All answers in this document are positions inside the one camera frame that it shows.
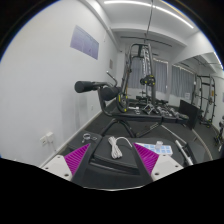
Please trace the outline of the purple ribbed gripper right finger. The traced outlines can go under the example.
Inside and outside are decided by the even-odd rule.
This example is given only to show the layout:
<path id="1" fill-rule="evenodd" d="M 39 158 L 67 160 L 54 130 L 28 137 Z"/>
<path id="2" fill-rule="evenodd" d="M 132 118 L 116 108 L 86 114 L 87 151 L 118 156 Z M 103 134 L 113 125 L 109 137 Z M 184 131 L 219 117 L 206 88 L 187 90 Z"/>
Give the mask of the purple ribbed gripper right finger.
<path id="1" fill-rule="evenodd" d="M 134 147 L 153 181 L 164 178 L 183 168 L 180 163 L 172 158 L 173 154 L 171 156 L 157 154 L 138 145 L 138 143 L 134 143 Z"/>

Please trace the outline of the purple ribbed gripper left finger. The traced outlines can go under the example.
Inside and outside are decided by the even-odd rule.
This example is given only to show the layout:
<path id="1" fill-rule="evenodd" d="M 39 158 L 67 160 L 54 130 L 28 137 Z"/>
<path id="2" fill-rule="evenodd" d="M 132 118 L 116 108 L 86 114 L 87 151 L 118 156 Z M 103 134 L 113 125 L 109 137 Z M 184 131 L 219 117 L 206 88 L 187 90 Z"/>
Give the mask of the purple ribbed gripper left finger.
<path id="1" fill-rule="evenodd" d="M 47 164 L 45 164 L 42 169 L 70 181 L 77 173 L 89 147 L 90 145 L 86 144 L 65 156 L 56 155 Z"/>

